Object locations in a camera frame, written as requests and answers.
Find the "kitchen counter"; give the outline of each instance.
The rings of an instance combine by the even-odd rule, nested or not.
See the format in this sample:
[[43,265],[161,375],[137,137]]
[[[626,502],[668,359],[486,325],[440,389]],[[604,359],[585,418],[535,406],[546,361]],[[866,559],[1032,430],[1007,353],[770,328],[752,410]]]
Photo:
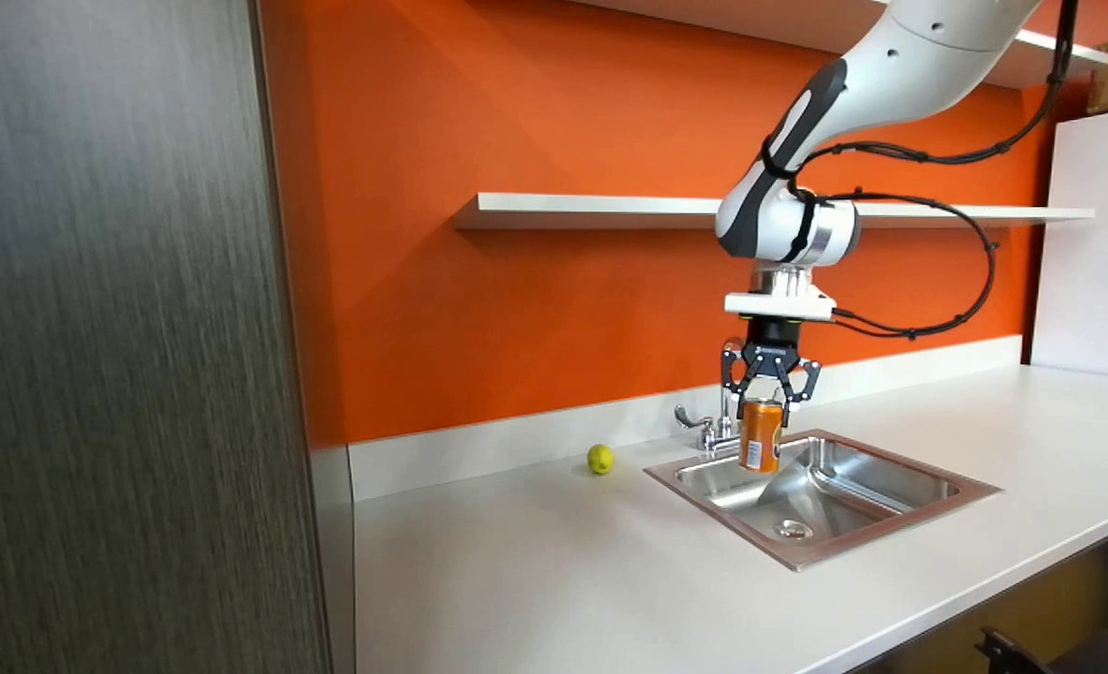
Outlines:
[[359,502],[359,668],[844,668],[1108,540],[1099,375],[1000,365],[817,399],[804,425],[1000,492],[799,574],[645,476],[678,440],[621,446],[604,480],[550,461]]

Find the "sink basin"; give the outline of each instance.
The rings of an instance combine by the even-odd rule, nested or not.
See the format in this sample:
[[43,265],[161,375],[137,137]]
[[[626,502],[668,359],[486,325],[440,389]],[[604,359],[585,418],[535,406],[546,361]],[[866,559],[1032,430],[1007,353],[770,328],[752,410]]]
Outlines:
[[997,489],[828,430],[787,436],[777,463],[777,476],[758,476],[737,456],[693,456],[649,471],[790,569]]

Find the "wall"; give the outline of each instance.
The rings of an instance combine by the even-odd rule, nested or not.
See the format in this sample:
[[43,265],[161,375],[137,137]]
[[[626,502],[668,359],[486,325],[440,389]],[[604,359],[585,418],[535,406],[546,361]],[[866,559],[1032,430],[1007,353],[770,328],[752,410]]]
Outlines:
[[[272,61],[272,109],[313,446],[715,380],[722,336],[740,331],[722,295],[752,265],[707,233],[448,217],[475,190],[722,193],[823,57],[569,0],[302,0],[269,33],[302,48],[282,76]],[[984,84],[886,137],[960,149],[1030,104]],[[1037,202],[1039,172],[1024,143],[960,172],[843,155],[807,182]],[[924,320],[958,311],[979,268],[967,237],[866,237],[821,283]],[[967,328],[886,343],[817,325],[804,346],[843,361],[1022,331],[1030,274],[1032,240],[1009,233]]]

